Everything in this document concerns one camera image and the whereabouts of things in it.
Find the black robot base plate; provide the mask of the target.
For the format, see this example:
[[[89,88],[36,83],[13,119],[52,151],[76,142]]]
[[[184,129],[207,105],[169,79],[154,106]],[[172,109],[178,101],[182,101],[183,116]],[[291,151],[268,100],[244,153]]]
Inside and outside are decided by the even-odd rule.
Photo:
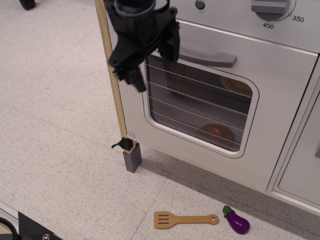
[[[21,212],[18,212],[18,232],[21,240],[63,239]]]

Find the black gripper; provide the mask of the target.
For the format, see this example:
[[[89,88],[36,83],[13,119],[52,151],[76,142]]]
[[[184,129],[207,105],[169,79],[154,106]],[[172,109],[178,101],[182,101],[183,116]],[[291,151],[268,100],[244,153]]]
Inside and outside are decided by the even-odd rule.
[[[114,75],[133,85],[138,92],[146,91],[139,65],[154,51],[169,62],[176,63],[180,54],[178,10],[168,4],[156,9],[153,4],[107,4],[105,6],[117,42],[109,64]]]

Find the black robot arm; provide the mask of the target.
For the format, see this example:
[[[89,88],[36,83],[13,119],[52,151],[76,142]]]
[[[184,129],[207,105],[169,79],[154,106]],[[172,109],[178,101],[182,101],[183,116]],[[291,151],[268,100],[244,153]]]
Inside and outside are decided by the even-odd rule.
[[[179,59],[180,34],[177,8],[167,1],[156,8],[154,0],[106,0],[106,12],[117,34],[116,46],[108,59],[119,81],[146,91],[140,64],[154,51],[167,61]]]

